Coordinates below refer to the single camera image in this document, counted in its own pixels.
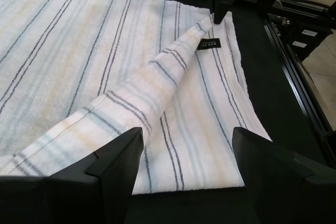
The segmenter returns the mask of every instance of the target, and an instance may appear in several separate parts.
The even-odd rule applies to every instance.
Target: white striped towel
[[[196,50],[202,38],[222,47]],[[134,194],[237,187],[233,128],[269,138],[231,13],[214,25],[175,1],[0,0],[0,80],[0,175],[51,175],[139,126]]]

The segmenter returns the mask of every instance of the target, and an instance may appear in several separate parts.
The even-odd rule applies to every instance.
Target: towel label
[[[198,44],[197,50],[209,49],[209,48],[219,48],[221,47],[219,39],[201,39],[200,44]]]
[[[301,43],[301,42],[298,42],[298,41],[294,41],[294,42],[292,43],[292,45],[297,46],[297,47],[305,48],[307,44],[305,44],[305,43]]]
[[[302,34],[309,35],[315,37],[317,35],[317,32],[310,31],[310,30],[303,30]]]

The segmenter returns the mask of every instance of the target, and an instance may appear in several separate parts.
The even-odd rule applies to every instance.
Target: black label
[[[200,44],[197,47],[197,50],[209,49],[209,48],[219,48],[220,46],[219,39],[201,39]]]

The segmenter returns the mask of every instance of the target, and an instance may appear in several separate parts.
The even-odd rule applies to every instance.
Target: yellow stripe
[[[94,140],[90,139],[89,137],[80,132],[80,130],[76,127],[76,123],[71,124],[65,119],[59,124],[61,124],[61,126],[64,127],[65,130],[70,131],[72,134],[74,134],[76,138],[78,138],[81,142],[83,142],[87,146],[87,148],[89,148],[91,151],[94,152],[99,148],[99,146],[94,143]]]
[[[198,33],[198,31],[195,32],[195,31],[188,30],[188,31],[185,32],[185,35],[188,36],[188,38],[193,38],[196,41],[200,41],[201,37],[199,35],[195,35],[197,33]]]
[[[152,76],[148,76],[144,71],[139,71],[139,75],[141,75],[149,84],[159,90],[161,93],[164,93],[165,97],[168,97],[169,94],[159,85],[157,85],[153,80]]]
[[[203,134],[205,135],[205,139],[206,139],[206,141],[208,143],[208,147],[209,147],[209,150],[211,152],[211,157],[213,158],[216,167],[221,170],[221,172],[218,173],[218,176],[221,176],[221,179],[224,180],[225,179],[224,178],[224,169],[223,169],[223,166],[222,166],[222,162],[218,158],[218,153],[216,151],[216,147],[213,145],[213,137],[211,136],[211,134],[209,133],[207,127],[205,126],[205,122],[203,120],[203,116],[201,115],[201,113],[200,113],[200,111],[199,111],[199,109],[197,107],[197,102],[196,102],[196,99],[195,99],[195,94],[194,94],[194,91],[191,89],[191,85],[187,84],[186,86],[188,88],[189,96],[191,98],[191,105],[193,106],[193,111],[196,114],[197,120],[198,120],[198,122],[199,122],[199,124],[201,126],[201,130],[202,130]]]
[[[154,13],[153,8],[155,5],[152,5],[153,0],[150,0],[149,5],[150,5],[150,9],[149,9],[149,14],[147,16],[147,21],[146,21],[146,28],[145,28],[145,32],[144,32],[144,40],[142,42],[142,57],[141,57],[141,63],[140,63],[140,67],[143,67],[147,60],[146,60],[146,55],[147,55],[147,51],[148,51],[148,45],[151,45],[150,43],[147,43],[147,41],[152,41],[150,36],[150,32],[149,32],[149,26],[153,26],[153,20],[152,20],[152,14]]]
[[[71,49],[71,52],[66,56],[65,61],[62,64],[62,69],[61,72],[59,73],[56,82],[54,83],[51,92],[48,95],[47,101],[45,103],[45,106],[41,112],[41,116],[39,117],[40,120],[43,120],[44,118],[46,118],[47,114],[49,113],[49,111],[54,107],[54,103],[55,103],[55,99],[56,97],[58,97],[56,94],[59,93],[59,89],[62,87],[61,83],[66,81],[64,80],[64,75],[66,73],[68,73],[68,68],[71,65],[70,62],[73,60],[74,56],[76,55],[76,51],[77,49],[81,46],[80,42],[83,38],[83,36],[86,34],[86,30],[88,29],[88,25],[91,24],[90,20],[92,20],[92,17],[94,15],[97,15],[97,11],[99,11],[99,7],[100,7],[100,3],[102,2],[102,0],[93,0],[95,2],[95,4],[92,6],[90,13],[87,15],[86,20],[84,22],[82,22],[83,26],[80,30],[80,32],[78,33],[78,37],[76,39],[76,41],[73,44],[73,47]],[[38,123],[34,123],[34,128],[33,128],[33,132],[35,131],[36,125]]]
[[[30,7],[30,5],[36,5],[35,0],[27,0],[22,6],[21,9],[14,15],[12,16],[12,18],[6,22],[6,24],[0,29],[0,35],[2,33],[4,33],[5,31],[7,31],[7,29],[9,27],[12,27],[14,23],[16,23],[16,19],[18,17],[22,18],[25,15],[23,15],[22,13],[28,8]]]

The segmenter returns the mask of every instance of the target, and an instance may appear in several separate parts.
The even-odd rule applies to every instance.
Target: tiled floor
[[[311,1],[332,5],[336,0]],[[336,30],[333,32],[303,61],[303,65],[312,78],[312,89],[330,125],[336,130]]]

